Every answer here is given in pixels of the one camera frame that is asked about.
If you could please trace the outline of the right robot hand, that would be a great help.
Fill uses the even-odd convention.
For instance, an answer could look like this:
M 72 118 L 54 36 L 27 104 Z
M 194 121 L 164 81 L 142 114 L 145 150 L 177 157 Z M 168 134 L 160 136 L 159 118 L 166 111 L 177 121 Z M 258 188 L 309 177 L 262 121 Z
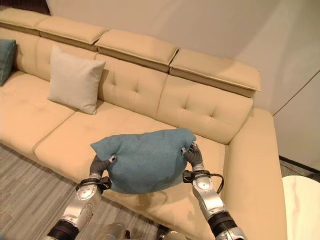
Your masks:
M 192 171 L 202 171 L 204 170 L 203 165 L 203 157 L 202 153 L 196 143 L 192 143 L 189 147 L 189 149 L 186 149 L 184 147 L 181 148 L 181 153 L 184 157 L 184 159 L 190 163 L 192 167 Z

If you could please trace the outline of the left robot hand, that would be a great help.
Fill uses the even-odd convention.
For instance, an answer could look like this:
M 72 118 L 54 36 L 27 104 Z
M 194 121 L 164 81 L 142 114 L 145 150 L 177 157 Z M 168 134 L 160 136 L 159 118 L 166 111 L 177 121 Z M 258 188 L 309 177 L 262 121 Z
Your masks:
M 109 166 L 115 162 L 117 156 L 114 154 L 109 157 L 107 160 L 100 160 L 96 155 L 90 165 L 89 177 L 100 179 L 105 170 L 108 170 Z

